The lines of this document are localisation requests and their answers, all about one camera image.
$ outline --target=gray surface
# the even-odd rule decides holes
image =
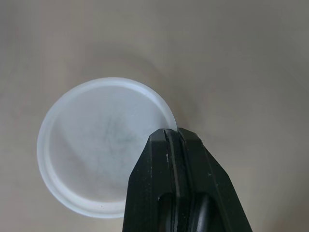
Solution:
[[[309,2],[2,0],[0,231],[120,231],[66,209],[40,177],[47,110],[96,77],[171,106],[229,173],[255,232],[308,231]]]

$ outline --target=beige tabletop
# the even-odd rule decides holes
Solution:
[[[157,91],[225,168],[255,232],[309,230],[309,1],[0,1],[0,231],[120,232],[45,187],[47,110],[98,77]]]

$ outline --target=white plastic cap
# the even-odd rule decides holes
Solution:
[[[129,176],[159,128],[177,125],[149,87],[111,77],[81,84],[52,106],[41,125],[37,155],[43,180],[77,213],[123,217]]]

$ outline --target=plastic lid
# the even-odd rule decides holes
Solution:
[[[177,125],[149,87],[111,77],[81,84],[52,106],[41,125],[37,155],[43,180],[77,213],[123,217],[128,178],[159,128]]]

